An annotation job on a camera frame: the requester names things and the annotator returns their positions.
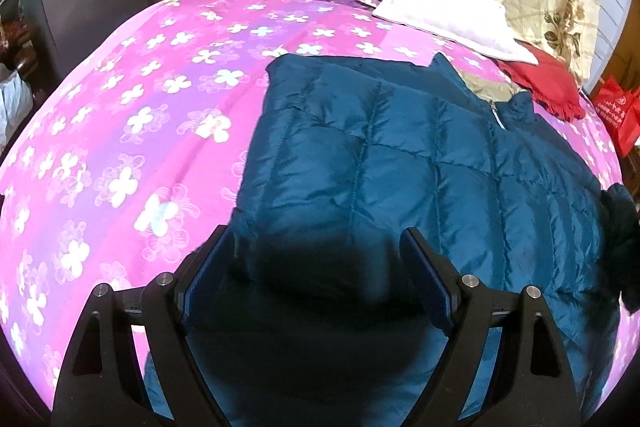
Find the blue quilted down jacket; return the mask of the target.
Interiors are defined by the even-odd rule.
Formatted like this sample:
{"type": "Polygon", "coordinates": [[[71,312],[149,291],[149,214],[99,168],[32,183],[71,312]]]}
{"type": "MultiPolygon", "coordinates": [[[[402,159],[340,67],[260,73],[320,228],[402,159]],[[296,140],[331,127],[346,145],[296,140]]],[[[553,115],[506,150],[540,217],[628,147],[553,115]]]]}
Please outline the blue quilted down jacket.
{"type": "Polygon", "coordinates": [[[538,287],[582,419],[597,412],[639,263],[626,187],[603,187],[527,93],[490,103],[430,65],[288,54],[269,84],[219,288],[196,283],[186,338],[235,426],[396,426],[446,336],[399,254],[418,230],[498,291],[538,287]]]}

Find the pink floral bed sheet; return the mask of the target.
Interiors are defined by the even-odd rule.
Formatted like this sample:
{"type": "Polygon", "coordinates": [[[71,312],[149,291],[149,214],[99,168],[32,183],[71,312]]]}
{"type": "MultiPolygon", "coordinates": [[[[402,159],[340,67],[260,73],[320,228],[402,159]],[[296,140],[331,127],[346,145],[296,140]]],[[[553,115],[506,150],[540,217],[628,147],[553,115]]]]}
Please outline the pink floral bed sheet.
{"type": "Polygon", "coordinates": [[[490,58],[379,20],[357,0],[165,0],[67,76],[1,167],[1,326],[45,403],[94,285],[173,268],[227,220],[267,90],[293,52],[436,53],[494,87],[490,58]]]}

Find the red shopping bag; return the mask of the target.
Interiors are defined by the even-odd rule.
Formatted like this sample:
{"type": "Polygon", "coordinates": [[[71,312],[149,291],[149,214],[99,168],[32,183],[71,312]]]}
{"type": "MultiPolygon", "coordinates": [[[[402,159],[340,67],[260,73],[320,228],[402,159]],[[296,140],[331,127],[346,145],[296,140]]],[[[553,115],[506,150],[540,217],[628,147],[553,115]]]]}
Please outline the red shopping bag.
{"type": "Polygon", "coordinates": [[[613,77],[602,83],[593,101],[616,153],[626,157],[639,139],[639,89],[625,91],[613,77]]]}

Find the white bag at left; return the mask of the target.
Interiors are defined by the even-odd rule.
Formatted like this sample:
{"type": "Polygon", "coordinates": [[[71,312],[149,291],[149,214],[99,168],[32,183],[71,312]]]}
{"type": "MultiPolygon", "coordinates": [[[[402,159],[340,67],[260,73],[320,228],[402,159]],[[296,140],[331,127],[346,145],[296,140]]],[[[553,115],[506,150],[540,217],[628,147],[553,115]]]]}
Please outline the white bag at left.
{"type": "Polygon", "coordinates": [[[1,65],[0,72],[0,143],[5,148],[22,121],[32,111],[34,99],[29,85],[18,72],[1,65]]]}

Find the red fringed cushion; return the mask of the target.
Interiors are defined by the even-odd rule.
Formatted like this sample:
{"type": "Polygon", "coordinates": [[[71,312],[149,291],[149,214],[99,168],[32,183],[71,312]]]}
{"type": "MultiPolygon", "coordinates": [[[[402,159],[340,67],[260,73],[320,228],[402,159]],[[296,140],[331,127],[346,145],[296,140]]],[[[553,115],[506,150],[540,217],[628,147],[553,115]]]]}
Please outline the red fringed cushion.
{"type": "Polygon", "coordinates": [[[522,46],[536,57],[537,64],[496,60],[498,69],[518,87],[528,90],[535,102],[562,121],[586,116],[580,105],[577,83],[572,73],[557,58],[523,42],[522,46]]]}

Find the white pillow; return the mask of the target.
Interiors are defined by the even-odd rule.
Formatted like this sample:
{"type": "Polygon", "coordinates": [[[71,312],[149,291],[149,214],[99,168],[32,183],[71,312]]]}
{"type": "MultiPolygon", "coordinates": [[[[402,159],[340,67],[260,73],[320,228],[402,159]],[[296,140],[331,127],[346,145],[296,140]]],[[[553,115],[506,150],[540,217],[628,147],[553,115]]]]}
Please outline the white pillow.
{"type": "Polygon", "coordinates": [[[515,40],[506,9],[496,0],[382,0],[373,15],[431,32],[499,61],[538,63],[515,40]]]}

